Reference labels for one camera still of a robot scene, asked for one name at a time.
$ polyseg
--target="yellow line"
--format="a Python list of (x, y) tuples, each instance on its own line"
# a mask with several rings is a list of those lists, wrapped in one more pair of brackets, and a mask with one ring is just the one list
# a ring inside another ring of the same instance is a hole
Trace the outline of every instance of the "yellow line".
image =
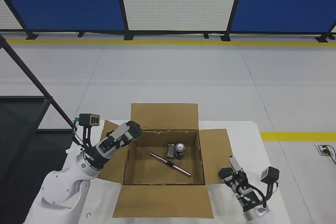
[(263, 41), (203, 41), (203, 40), (7, 40), (10, 44), (82, 44), (82, 45), (233, 45), (233, 46), (317, 46), (336, 47), (336, 43), (263, 42)]
[(263, 141), (336, 142), (336, 132), (260, 132)]

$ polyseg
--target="open cardboard box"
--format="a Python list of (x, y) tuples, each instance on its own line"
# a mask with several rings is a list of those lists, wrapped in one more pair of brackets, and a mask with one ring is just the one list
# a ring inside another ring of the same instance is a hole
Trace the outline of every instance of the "open cardboard box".
[[(122, 183), (113, 217), (213, 218), (206, 184), (220, 184), (218, 172), (232, 155), (225, 129), (198, 129), (197, 104), (132, 104), (131, 120), (142, 136), (116, 152), (99, 178)], [(101, 139), (118, 125), (105, 121)], [(170, 160), (192, 174), (150, 156), (165, 157), (168, 143), (184, 143), (182, 160)]]

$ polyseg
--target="table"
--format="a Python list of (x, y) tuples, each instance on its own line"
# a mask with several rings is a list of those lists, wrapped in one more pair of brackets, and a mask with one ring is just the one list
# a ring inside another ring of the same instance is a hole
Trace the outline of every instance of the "table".
[[(121, 124), (122, 120), (112, 120)], [(91, 142), (96, 144), (100, 140), (104, 121), (100, 126), (93, 127), (91, 131)], [(257, 188), (266, 192), (267, 185), (260, 182), (261, 172), (270, 166), (258, 126), (254, 122), (199, 122), (199, 129), (227, 129), (233, 155), (240, 166), (246, 172), (249, 182)], [(82, 135), (82, 127), (77, 130)], [(69, 153), (64, 164), (67, 168), (72, 159), (79, 153), (74, 150)], [(95, 179), (91, 181), (85, 206), (83, 208), (80, 224), (93, 223), (221, 223), (238, 224), (245, 223), (242, 216), (242, 209), (230, 188), (225, 184), (208, 185), (209, 197), (213, 210), (214, 219), (209, 218), (112, 218), (117, 203), (121, 184)], [(270, 210), (274, 212), (278, 224), (290, 224), (284, 201), (281, 193), (277, 190), (268, 201)]]

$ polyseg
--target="can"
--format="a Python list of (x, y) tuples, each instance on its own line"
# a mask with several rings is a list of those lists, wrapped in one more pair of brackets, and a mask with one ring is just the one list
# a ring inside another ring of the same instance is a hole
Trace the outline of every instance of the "can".
[(178, 143), (175, 145), (175, 157), (178, 160), (184, 158), (185, 145), (183, 143)]
[(174, 154), (175, 154), (175, 144), (169, 143), (167, 145), (166, 157), (167, 158), (174, 158)]

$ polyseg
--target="blue panel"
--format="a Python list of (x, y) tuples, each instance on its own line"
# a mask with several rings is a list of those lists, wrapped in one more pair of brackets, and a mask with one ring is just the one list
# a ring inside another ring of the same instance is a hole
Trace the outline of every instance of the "blue panel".
[(29, 29), (124, 30), (118, 0), (11, 0)]
[(326, 32), (336, 0), (239, 0), (232, 32)]

